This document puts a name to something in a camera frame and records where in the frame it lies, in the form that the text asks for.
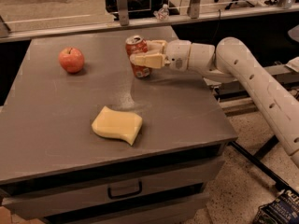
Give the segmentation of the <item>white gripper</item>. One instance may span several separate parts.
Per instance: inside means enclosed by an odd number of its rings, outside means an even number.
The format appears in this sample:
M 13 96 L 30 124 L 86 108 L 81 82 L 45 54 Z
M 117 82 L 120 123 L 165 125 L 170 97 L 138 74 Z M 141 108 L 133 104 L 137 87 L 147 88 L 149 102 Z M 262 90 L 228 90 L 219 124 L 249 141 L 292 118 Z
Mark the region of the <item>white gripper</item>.
M 130 56 L 130 62 L 137 66 L 153 69 L 160 69 L 168 65 L 172 70 L 185 71 L 188 67 L 191 44 L 192 43 L 187 40 L 174 40 L 168 44 L 165 40 L 148 40 L 148 51 L 158 53 L 132 54 Z

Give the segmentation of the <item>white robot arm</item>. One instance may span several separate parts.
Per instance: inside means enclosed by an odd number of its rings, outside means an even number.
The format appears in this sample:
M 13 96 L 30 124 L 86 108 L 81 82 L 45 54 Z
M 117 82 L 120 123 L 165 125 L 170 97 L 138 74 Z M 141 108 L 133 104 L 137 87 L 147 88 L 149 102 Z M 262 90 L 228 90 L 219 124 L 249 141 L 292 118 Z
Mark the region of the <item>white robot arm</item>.
M 226 37 L 216 45 L 187 40 L 150 40 L 146 52 L 129 56 L 134 65 L 178 71 L 196 71 L 221 83 L 237 80 L 273 130 L 287 155 L 299 167 L 299 102 L 255 59 L 237 38 Z

